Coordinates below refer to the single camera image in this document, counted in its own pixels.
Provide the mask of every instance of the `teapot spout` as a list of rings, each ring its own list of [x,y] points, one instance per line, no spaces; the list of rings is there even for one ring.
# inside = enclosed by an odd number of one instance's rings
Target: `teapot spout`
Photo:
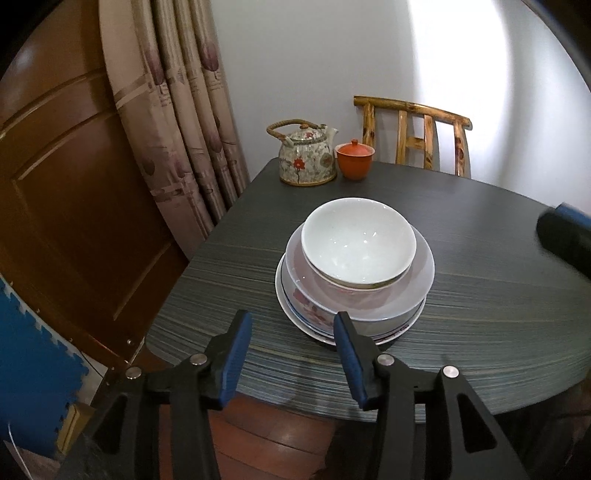
[[[326,127],[324,129],[324,133],[326,134],[326,141],[330,147],[330,151],[332,152],[333,150],[333,140],[335,139],[335,135],[337,133],[339,133],[339,131],[336,128],[332,128],[332,127]]]

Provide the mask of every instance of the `beige curtain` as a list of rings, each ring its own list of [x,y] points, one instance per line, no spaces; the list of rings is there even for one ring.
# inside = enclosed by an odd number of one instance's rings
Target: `beige curtain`
[[[248,184],[206,2],[99,3],[117,110],[144,180],[188,258]],[[216,68],[202,69],[212,56]]]

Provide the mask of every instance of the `screw head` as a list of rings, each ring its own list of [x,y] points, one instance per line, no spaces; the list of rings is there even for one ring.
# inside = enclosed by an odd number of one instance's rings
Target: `screw head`
[[[207,362],[207,355],[205,355],[205,353],[196,353],[191,355],[189,362],[191,362],[192,365],[203,365]]]
[[[447,378],[456,378],[460,374],[460,371],[453,365],[446,365],[443,367],[443,375]]]
[[[389,367],[394,364],[394,357],[389,353],[382,353],[381,355],[378,355],[378,363],[385,367]]]
[[[125,371],[125,376],[130,380],[135,380],[142,376],[142,369],[140,367],[129,367]]]

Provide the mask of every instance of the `chair backrest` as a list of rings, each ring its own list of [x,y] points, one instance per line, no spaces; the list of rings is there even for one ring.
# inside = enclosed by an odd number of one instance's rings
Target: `chair backrest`
[[[398,111],[398,144],[396,147],[396,163],[406,162],[406,149],[415,148],[424,151],[423,168],[433,169],[433,129],[434,122],[444,122],[453,125],[456,161],[455,173],[464,177],[468,159],[465,129],[472,130],[469,118],[455,113],[446,112],[439,108],[419,105],[418,103],[392,100],[389,98],[354,96],[353,104],[363,107],[363,143],[375,146],[375,109],[386,108]],[[424,138],[409,137],[407,135],[408,114],[424,118]]]

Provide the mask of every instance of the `plate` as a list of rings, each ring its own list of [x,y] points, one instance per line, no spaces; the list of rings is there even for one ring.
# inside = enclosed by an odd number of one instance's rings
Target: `plate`
[[[351,319],[378,322],[399,317],[427,296],[435,277],[435,261],[427,241],[416,228],[417,249],[408,272],[398,281],[378,291],[352,291],[333,285],[312,270],[301,248],[300,225],[291,235],[285,264],[302,295],[328,314],[347,310]]]
[[[335,314],[323,310],[304,296],[287,272],[285,258],[281,264],[281,287],[283,288],[283,293],[285,294],[287,301],[290,303],[290,306],[295,313],[297,313],[310,328],[332,338]],[[353,320],[353,324],[355,325],[355,329],[361,335],[372,337],[374,339],[382,338],[387,333],[393,332],[401,325],[407,323],[417,311],[420,303],[421,302],[419,301],[409,311],[391,319],[376,322]]]
[[[275,293],[277,294],[277,300],[279,301],[279,305],[281,309],[287,315],[287,317],[291,320],[291,322],[298,327],[302,332],[306,335],[312,337],[319,342],[325,343],[327,345],[336,346],[335,341],[331,338],[325,337],[324,335],[315,332],[310,327],[308,327],[299,317],[299,315],[291,309],[289,301],[287,300],[285,294],[283,293],[283,288],[281,287],[281,263],[283,262],[283,257],[281,257],[281,261],[277,265],[277,270],[275,271]],[[376,345],[382,345],[383,343],[391,342],[392,340],[398,338],[405,332],[409,330],[410,327],[414,325],[417,319],[420,317],[421,313],[423,312],[423,308],[425,306],[426,299],[423,300],[421,303],[418,311],[416,314],[411,318],[408,323],[401,325],[397,331],[393,332],[391,335],[388,335],[380,340],[375,340]]]

